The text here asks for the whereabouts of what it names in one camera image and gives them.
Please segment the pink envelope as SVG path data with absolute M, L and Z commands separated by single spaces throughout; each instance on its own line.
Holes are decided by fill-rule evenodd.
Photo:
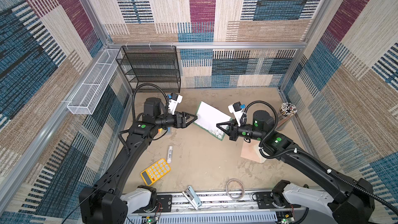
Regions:
M 266 158 L 261 156 L 259 152 L 259 143 L 257 140 L 251 140 L 250 143 L 244 141 L 240 156 L 257 163 L 264 163 Z

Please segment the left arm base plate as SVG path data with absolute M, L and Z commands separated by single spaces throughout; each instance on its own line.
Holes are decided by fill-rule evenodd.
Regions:
M 172 195 L 157 195 L 156 198 L 150 199 L 149 205 L 144 210 L 149 213 L 169 213 L 172 210 L 172 203 Z

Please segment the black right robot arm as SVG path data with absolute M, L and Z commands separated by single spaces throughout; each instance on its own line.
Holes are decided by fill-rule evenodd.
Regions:
M 235 118 L 216 125 L 232 141 L 243 137 L 246 141 L 259 141 L 259 153 L 265 159 L 282 161 L 314 181 L 323 191 L 299 187 L 281 180 L 272 191 L 275 199 L 283 197 L 291 204 L 298 204 L 324 213 L 338 224 L 369 224 L 379 202 L 398 213 L 397 207 L 374 194 L 372 184 L 364 178 L 355 180 L 326 165 L 304 151 L 297 143 L 279 133 L 276 128 L 278 112 L 265 101 L 253 101 L 248 105 L 236 102 L 229 106 Z

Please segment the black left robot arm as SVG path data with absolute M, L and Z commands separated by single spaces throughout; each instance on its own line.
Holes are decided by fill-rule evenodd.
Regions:
M 141 114 L 133 114 L 133 123 L 119 132 L 123 148 L 93 187 L 85 187 L 79 195 L 79 208 L 84 224 L 123 224 L 129 214 L 141 209 L 159 208 L 157 191 L 141 185 L 135 191 L 123 194 L 134 166 L 140 156 L 156 140 L 159 129 L 183 129 L 197 120 L 197 115 L 177 112 L 181 96 L 163 94 L 144 102 Z

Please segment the white letter with green border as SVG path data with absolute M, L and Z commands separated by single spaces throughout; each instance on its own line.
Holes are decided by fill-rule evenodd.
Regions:
M 216 124 L 232 120 L 229 115 L 219 111 L 205 102 L 201 102 L 199 104 L 196 115 L 198 118 L 194 124 L 218 140 L 222 141 L 224 139 L 225 133 L 220 130 Z

